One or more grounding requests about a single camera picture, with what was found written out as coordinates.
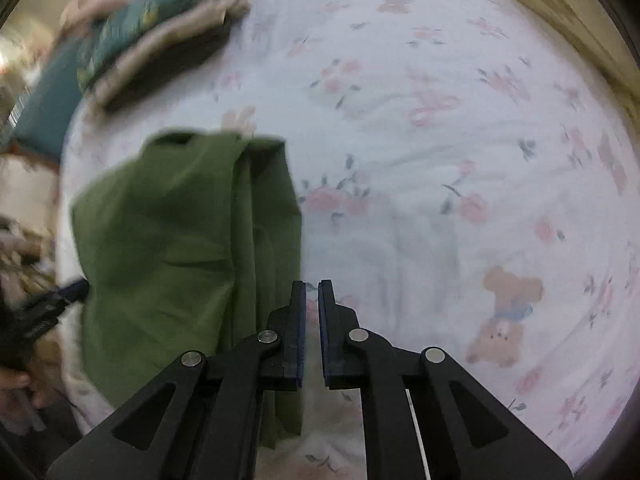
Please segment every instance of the green cloth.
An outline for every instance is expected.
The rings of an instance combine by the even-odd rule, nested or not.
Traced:
[[[226,351],[263,329],[300,275],[301,217],[281,140],[158,137],[80,196],[72,226],[92,285],[84,371],[114,407],[184,351]],[[279,421],[299,432],[297,397],[281,401]],[[267,444],[273,407],[267,397]]]
[[[133,0],[94,26],[78,53],[78,83],[91,87],[113,62],[148,31],[191,9],[196,0]]]

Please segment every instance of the person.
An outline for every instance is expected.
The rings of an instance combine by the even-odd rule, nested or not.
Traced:
[[[50,336],[38,341],[27,369],[20,371],[0,366],[0,421],[8,431],[17,434],[28,431],[30,417],[15,396],[15,390],[29,390],[31,404],[36,410],[52,405],[60,397],[56,387],[57,384],[62,387],[57,341]]]

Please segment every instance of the teddy bear print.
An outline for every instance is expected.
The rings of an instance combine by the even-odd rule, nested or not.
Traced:
[[[520,343],[524,336],[522,321],[533,313],[533,303],[542,300],[544,287],[539,278],[520,278],[502,267],[494,267],[484,276],[482,286],[495,294],[494,316],[480,327],[469,345],[469,363],[488,361],[501,368],[520,359]]]

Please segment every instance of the folded clothing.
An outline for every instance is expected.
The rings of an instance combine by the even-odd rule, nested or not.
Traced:
[[[191,9],[196,0],[133,0],[95,25],[79,53],[78,82],[90,88],[126,49],[162,22]]]
[[[72,224],[92,284],[84,371],[114,408],[181,353],[228,350],[263,329],[300,276],[301,218],[280,140],[159,137],[90,186]],[[297,401],[284,404],[278,420],[299,431]]]
[[[225,44],[232,24],[249,8],[248,0],[197,0],[189,10],[156,25],[122,52],[87,91],[90,110],[114,111],[127,103],[118,98],[125,88],[130,99],[139,98],[200,64]],[[115,34],[114,29],[107,30]],[[118,105],[112,105],[116,98]]]

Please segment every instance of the white bedsheet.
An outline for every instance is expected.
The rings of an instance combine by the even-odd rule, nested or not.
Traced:
[[[103,124],[81,105],[62,177],[58,265],[80,272],[68,207],[172,126],[287,139],[303,279],[362,326],[446,349],[572,469],[640,375],[640,172],[603,79],[512,0],[252,0],[224,55]],[[258,478],[364,478],[359,397],[322,387],[309,287],[305,427]],[[87,430],[111,411],[65,379]]]

